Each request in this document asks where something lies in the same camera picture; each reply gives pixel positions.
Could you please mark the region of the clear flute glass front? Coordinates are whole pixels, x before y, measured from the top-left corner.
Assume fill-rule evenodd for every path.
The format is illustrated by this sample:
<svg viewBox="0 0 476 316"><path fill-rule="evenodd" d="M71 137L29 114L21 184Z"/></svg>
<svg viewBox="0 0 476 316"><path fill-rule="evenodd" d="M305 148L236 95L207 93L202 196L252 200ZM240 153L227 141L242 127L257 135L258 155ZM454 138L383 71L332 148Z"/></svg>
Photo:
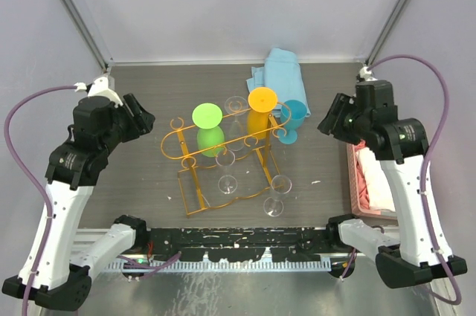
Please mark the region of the clear flute glass front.
<svg viewBox="0 0 476 316"><path fill-rule="evenodd" d="M284 209L283 200L292 190L292 181L286 175L276 175L271 180L269 197L263 202L263 209L270 217L278 217Z"/></svg>

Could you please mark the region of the blue plastic wine glass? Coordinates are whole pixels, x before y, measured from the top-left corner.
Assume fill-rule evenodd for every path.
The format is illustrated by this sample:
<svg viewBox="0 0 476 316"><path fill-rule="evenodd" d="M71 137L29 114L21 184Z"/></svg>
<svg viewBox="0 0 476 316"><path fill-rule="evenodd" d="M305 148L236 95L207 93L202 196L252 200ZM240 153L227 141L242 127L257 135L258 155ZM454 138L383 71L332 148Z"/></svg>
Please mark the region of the blue plastic wine glass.
<svg viewBox="0 0 476 316"><path fill-rule="evenodd" d="M307 107L299 100L287 100L280 111L280 122L283 130L279 130L278 140L282 144L293 144L298 139L297 129L302 126L307 115Z"/></svg>

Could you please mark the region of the clear flute glass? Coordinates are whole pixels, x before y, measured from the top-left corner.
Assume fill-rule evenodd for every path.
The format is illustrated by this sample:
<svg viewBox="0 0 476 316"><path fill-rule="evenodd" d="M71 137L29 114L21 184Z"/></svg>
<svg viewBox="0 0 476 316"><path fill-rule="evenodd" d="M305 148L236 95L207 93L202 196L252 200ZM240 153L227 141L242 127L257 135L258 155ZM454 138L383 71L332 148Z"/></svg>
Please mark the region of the clear flute glass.
<svg viewBox="0 0 476 316"><path fill-rule="evenodd" d="M292 190L292 181L286 175L276 175L271 180L269 197L263 202L263 209L270 217L278 217L284 209L283 200Z"/></svg>
<svg viewBox="0 0 476 316"><path fill-rule="evenodd" d="M238 186L237 179L233 175L235 161L236 156L229 149L223 149L216 155L216 165L221 173L218 188L225 195L234 193Z"/></svg>
<svg viewBox="0 0 476 316"><path fill-rule="evenodd" d="M229 97L225 102L226 112L234 117L228 129L228 140L234 140L228 144L228 148L233 152L238 152L244 147L243 140L239 139L245 132L240 117L246 113L247 108L247 100L240 96Z"/></svg>

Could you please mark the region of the orange plastic wine glass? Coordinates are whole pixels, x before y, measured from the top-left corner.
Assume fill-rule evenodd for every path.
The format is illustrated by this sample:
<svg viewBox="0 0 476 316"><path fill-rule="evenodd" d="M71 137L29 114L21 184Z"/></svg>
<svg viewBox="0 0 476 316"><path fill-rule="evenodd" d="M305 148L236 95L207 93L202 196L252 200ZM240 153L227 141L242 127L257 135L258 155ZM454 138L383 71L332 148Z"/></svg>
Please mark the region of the orange plastic wine glass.
<svg viewBox="0 0 476 316"><path fill-rule="evenodd" d="M247 130L258 140L266 138L268 116L276 107L277 94L270 88L259 87L251 91L248 96L248 105L251 111L248 113Z"/></svg>

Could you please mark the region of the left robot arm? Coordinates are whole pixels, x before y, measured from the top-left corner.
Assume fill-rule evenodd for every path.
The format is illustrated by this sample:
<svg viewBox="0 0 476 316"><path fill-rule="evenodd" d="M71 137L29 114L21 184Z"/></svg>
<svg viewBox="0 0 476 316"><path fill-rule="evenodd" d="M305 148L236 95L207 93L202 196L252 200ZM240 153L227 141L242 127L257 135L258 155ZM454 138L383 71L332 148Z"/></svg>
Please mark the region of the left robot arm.
<svg viewBox="0 0 476 316"><path fill-rule="evenodd" d="M122 215L92 246L72 256L79 221L109 156L122 143L153 129L154 115L133 94L119 101L90 96L73 110L68 139L50 155L41 188L42 219L21 271L1 291L45 309L74 312L86 301L97 275L124 251L139 254L149 244L143 219Z"/></svg>

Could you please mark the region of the clear flute glass back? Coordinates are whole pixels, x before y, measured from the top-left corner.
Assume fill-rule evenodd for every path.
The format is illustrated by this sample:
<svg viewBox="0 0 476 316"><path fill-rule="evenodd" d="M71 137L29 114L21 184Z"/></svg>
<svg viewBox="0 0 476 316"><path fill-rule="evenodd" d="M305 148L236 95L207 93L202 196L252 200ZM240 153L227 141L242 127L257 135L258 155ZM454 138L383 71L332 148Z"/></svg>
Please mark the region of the clear flute glass back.
<svg viewBox="0 0 476 316"><path fill-rule="evenodd" d="M247 100L240 96L229 97L225 102L226 112L234 117L228 129L228 140L234 140L228 144L228 148L233 152L238 152L244 147L243 140L239 139L245 132L240 117L246 113L247 108Z"/></svg>

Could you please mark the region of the pink plastic basket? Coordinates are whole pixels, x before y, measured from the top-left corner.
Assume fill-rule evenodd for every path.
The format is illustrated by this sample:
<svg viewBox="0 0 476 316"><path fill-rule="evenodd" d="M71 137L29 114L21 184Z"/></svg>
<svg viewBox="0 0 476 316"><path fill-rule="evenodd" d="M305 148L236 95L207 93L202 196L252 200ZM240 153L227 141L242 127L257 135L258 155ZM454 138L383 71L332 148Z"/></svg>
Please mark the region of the pink plastic basket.
<svg viewBox="0 0 476 316"><path fill-rule="evenodd" d="M355 157L355 150L356 150L356 147L359 145L347 144L347 166L348 166L349 182L350 182L351 211L353 214L360 217L396 220L396 211L391 212L386 210L367 210L362 208L360 205L359 198L358 198L356 157Z"/></svg>

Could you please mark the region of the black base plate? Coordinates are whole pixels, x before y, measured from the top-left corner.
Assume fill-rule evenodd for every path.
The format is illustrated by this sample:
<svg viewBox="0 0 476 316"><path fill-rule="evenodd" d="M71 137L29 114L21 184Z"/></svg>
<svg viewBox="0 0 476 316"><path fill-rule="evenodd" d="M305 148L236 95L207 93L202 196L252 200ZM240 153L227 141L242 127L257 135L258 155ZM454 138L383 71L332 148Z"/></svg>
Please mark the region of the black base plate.
<svg viewBox="0 0 476 316"><path fill-rule="evenodd" d="M180 253L183 262L256 262L269 251L272 262L311 262L351 247L331 243L322 228L153 228L132 251L157 261Z"/></svg>

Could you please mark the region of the green plastic wine glass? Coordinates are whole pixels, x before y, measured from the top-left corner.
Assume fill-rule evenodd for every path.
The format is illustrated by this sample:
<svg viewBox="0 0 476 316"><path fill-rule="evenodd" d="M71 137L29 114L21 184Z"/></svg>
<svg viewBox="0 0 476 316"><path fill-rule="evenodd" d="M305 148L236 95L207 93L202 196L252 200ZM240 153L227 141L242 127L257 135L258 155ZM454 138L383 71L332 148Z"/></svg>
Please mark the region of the green plastic wine glass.
<svg viewBox="0 0 476 316"><path fill-rule="evenodd" d="M199 129L197 145L206 157L215 158L223 150L220 146L225 142L225 134L220 127L222 118L222 110L214 103L202 103L193 110L192 120Z"/></svg>

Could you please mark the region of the light blue folded cloth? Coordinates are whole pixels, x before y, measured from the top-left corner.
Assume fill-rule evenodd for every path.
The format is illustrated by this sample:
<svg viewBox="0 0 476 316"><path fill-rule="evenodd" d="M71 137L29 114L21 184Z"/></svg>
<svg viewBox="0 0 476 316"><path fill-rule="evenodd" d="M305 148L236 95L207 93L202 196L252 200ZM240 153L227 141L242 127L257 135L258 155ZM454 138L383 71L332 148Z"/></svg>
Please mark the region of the light blue folded cloth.
<svg viewBox="0 0 476 316"><path fill-rule="evenodd" d="M263 66L251 68L246 85L249 92L261 87L270 88L277 94L279 102L298 100L306 107L305 117L311 116L300 64L291 51L272 48Z"/></svg>

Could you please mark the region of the white cloth in basket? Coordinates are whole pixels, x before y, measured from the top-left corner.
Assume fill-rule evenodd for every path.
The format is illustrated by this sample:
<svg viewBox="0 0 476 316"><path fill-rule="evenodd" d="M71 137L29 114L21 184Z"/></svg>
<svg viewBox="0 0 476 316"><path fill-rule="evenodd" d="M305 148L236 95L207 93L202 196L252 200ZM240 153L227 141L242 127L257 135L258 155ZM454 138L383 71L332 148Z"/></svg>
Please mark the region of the white cloth in basket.
<svg viewBox="0 0 476 316"><path fill-rule="evenodd" d="M365 145L355 150L358 198L362 208L395 212L393 197L380 162Z"/></svg>

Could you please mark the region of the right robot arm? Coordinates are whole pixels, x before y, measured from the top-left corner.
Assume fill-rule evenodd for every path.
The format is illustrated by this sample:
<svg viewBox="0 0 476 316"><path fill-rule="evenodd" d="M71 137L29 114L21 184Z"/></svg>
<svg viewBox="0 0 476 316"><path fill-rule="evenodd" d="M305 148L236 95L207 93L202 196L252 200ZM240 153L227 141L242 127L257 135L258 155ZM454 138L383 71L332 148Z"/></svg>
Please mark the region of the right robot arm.
<svg viewBox="0 0 476 316"><path fill-rule="evenodd" d="M468 271L440 225L431 180L431 145L415 118L399 119L393 86L386 80L356 83L356 94L336 94L318 130L339 141L364 142L376 156L393 197L399 238L392 239L353 214L335 216L326 226L329 248L355 248L373 260L388 288L406 288Z"/></svg>

